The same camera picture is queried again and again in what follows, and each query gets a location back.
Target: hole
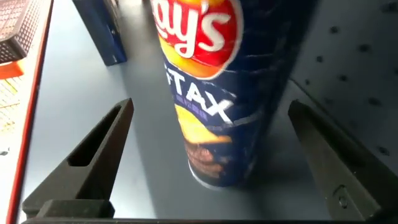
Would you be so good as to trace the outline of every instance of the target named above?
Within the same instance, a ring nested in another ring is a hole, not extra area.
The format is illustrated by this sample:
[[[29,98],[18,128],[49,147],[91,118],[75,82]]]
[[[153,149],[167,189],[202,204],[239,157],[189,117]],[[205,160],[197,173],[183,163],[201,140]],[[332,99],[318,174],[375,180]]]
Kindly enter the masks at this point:
[[[333,100],[332,100],[332,99],[324,98],[323,100],[325,101],[325,103],[326,103],[327,105],[332,105],[332,104],[333,104]]]
[[[381,6],[381,11],[383,13],[398,12],[398,3],[396,1],[385,3]]]
[[[347,77],[346,75],[340,75],[340,76],[338,77],[338,79],[339,79],[340,81],[342,81],[342,82],[347,82],[348,77]]]
[[[347,199],[344,196],[338,197],[338,203],[340,204],[340,207],[343,209],[346,209],[348,207]]]
[[[390,156],[390,151],[388,151],[388,149],[386,149],[385,147],[379,146],[377,147],[377,149],[379,150],[379,152],[384,155],[384,156]]]
[[[374,98],[374,97],[370,97],[370,98],[368,99],[368,103],[369,103],[370,105],[372,105],[372,106],[381,106],[380,100],[377,99],[377,98]]]
[[[371,46],[369,44],[361,44],[358,46],[358,50],[362,53],[369,52],[370,49],[371,49]]]
[[[84,138],[68,158],[70,166],[85,167],[90,164],[120,109],[120,106],[113,108],[113,110],[103,118],[102,122],[95,126],[86,138]]]
[[[322,56],[317,56],[317,62],[322,63],[323,62],[323,57]]]
[[[337,34],[339,32],[339,28],[337,26],[332,26],[329,31],[331,34]]]

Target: orange object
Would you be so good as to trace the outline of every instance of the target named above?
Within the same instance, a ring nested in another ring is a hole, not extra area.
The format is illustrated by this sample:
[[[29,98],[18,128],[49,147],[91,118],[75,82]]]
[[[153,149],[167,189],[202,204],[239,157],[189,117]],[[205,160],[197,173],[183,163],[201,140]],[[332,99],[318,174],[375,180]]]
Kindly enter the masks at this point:
[[[14,78],[24,74],[24,60],[0,64],[0,80]]]
[[[40,40],[40,45],[39,45],[40,51],[37,56],[36,66],[35,66],[35,70],[34,70],[34,81],[32,84],[32,90],[30,93],[29,104],[27,107],[21,149],[19,151],[19,157],[18,157],[18,162],[17,162],[17,167],[16,167],[16,174],[15,174],[14,183],[12,186],[9,207],[8,207],[8,211],[7,211],[7,220],[6,220],[7,224],[16,223],[17,214],[19,212],[21,190],[22,190],[22,184],[24,182],[25,165],[26,165],[26,159],[27,159],[27,153],[28,153],[27,151],[29,149],[30,135],[32,132],[35,106],[36,106],[36,101],[37,101],[37,97],[38,97],[38,93],[39,93],[39,83],[40,83],[40,78],[41,78],[42,69],[43,69],[43,62],[44,62],[44,56],[45,56],[45,48],[47,45],[47,38],[49,35],[52,8],[53,8],[53,0],[51,0],[51,3],[50,3],[50,9],[48,11],[47,21],[45,23],[44,30],[37,31],[37,32],[43,32],[43,36],[42,36],[42,39]]]

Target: stax text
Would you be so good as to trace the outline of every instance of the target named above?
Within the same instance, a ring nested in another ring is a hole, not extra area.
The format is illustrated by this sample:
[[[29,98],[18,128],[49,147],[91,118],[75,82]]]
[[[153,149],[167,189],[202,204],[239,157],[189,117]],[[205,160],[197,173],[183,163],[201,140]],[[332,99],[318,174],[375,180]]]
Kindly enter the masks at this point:
[[[228,61],[237,39],[237,17],[230,0],[197,6],[177,0],[151,0],[159,35],[183,58],[205,65]]]
[[[202,108],[202,110],[208,113],[210,116],[219,114],[219,116],[225,123],[227,124],[233,123],[225,113],[225,111],[228,108],[233,106],[232,101],[221,100],[220,102],[217,102],[211,93],[208,93],[207,91],[204,91],[204,93],[201,92],[194,83],[191,83],[188,91],[186,93],[183,93],[181,83],[185,82],[185,77],[179,74],[178,72],[167,68],[166,65],[165,68],[167,71],[166,74],[169,85],[171,85],[172,82],[174,82],[175,89],[178,95],[185,97],[188,101],[197,102]],[[211,104],[210,107],[207,107],[206,105],[207,102]]]

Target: lay's stax can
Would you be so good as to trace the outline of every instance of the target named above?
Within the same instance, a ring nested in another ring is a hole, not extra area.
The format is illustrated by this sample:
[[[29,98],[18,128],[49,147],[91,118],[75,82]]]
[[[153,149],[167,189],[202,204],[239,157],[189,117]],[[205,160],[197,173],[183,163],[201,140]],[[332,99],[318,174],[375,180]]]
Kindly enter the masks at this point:
[[[151,4],[189,168],[207,187],[238,185],[256,161],[264,117],[272,116],[287,81],[277,71],[289,45],[292,5],[285,0]]]

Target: red edge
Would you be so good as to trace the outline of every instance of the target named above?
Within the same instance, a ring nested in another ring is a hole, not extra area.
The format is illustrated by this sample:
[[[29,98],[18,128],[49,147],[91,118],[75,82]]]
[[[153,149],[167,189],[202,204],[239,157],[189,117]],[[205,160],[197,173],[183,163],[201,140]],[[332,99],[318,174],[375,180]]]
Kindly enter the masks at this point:
[[[16,174],[8,206],[7,222],[6,222],[7,224],[14,224],[17,221],[19,202],[21,200],[22,184],[24,182],[26,158],[30,145],[30,136],[32,132],[35,106],[37,102],[37,96],[39,93],[39,84],[42,76],[45,48],[47,45],[47,37],[49,35],[49,29],[50,29],[52,7],[53,7],[53,0],[51,0],[50,3],[49,15],[47,16],[47,22],[44,27],[44,33],[40,41],[40,46],[39,46],[40,50],[39,50],[38,60],[36,61],[32,90],[30,92],[29,104],[27,107],[27,113],[25,118],[25,125],[22,133],[22,144],[21,144],[21,149],[19,151]]]

